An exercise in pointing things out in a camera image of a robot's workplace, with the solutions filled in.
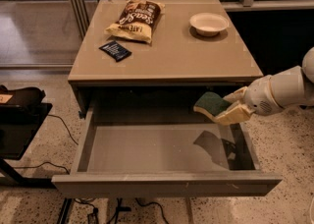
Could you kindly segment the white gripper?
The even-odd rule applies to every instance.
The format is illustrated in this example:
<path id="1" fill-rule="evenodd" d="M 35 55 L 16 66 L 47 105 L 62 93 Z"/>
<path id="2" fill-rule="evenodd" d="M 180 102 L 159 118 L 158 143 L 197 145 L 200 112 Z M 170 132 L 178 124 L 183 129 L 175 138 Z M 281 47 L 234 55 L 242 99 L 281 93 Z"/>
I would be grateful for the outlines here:
<path id="1" fill-rule="evenodd" d="M 224 96 L 232 105 L 216 116 L 215 122 L 227 126 L 248 121 L 254 112 L 262 116 L 278 113 L 279 105 L 273 98 L 270 79 L 270 75 L 265 76 Z"/>

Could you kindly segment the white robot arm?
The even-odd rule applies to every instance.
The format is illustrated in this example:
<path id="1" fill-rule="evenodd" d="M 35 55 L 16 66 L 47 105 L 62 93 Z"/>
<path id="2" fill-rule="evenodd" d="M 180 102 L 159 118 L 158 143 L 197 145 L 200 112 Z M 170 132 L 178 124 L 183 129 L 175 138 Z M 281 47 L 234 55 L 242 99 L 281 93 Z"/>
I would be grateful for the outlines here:
<path id="1" fill-rule="evenodd" d="M 314 48 L 305 54 L 301 66 L 255 80 L 224 99 L 232 105 L 215 117 L 221 125 L 247 121 L 252 114 L 274 115 L 290 106 L 313 106 Z"/>

